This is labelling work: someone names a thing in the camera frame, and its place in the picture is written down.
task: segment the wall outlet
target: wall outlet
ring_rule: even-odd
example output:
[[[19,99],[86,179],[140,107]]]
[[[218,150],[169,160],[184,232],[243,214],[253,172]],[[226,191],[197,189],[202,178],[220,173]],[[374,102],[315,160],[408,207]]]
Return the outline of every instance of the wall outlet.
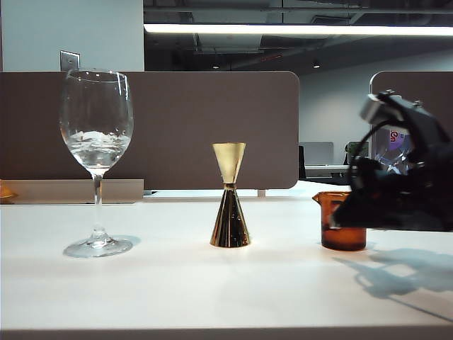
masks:
[[[59,51],[60,71],[69,71],[80,67],[80,54],[67,51]]]

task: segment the tabletop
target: tabletop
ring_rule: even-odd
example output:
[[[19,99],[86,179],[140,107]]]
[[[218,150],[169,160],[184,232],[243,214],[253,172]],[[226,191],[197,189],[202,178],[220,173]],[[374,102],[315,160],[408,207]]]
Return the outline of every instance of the tabletop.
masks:
[[[209,241],[221,191],[105,205],[127,253],[71,259],[92,205],[2,205],[2,339],[448,339],[453,234],[368,230],[364,251],[320,244],[318,191],[242,195],[251,244]]]

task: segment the amber measuring cup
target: amber measuring cup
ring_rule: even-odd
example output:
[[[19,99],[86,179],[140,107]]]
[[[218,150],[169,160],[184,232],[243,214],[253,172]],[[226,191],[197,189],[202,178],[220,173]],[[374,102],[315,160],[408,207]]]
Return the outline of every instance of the amber measuring cup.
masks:
[[[313,196],[321,206],[321,244],[335,250],[362,250],[367,244],[367,229],[332,227],[331,215],[347,198],[347,191],[323,191]]]

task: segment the white wall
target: white wall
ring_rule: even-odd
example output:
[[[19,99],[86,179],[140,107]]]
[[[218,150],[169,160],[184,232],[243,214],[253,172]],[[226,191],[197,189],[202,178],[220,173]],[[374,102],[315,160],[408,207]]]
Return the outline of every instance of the white wall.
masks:
[[[380,71],[452,70],[453,50],[446,50],[301,75],[299,141],[333,142],[333,161],[342,164],[345,145],[361,140],[369,130],[359,112],[374,74]]]
[[[2,0],[5,72],[59,71],[59,51],[81,67],[143,71],[143,0]]]

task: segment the ceiling light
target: ceiling light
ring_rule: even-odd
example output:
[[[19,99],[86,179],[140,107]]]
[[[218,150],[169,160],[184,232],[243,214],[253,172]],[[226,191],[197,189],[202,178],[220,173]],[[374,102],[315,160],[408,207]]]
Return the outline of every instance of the ceiling light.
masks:
[[[148,33],[453,36],[453,27],[145,23],[144,28]]]

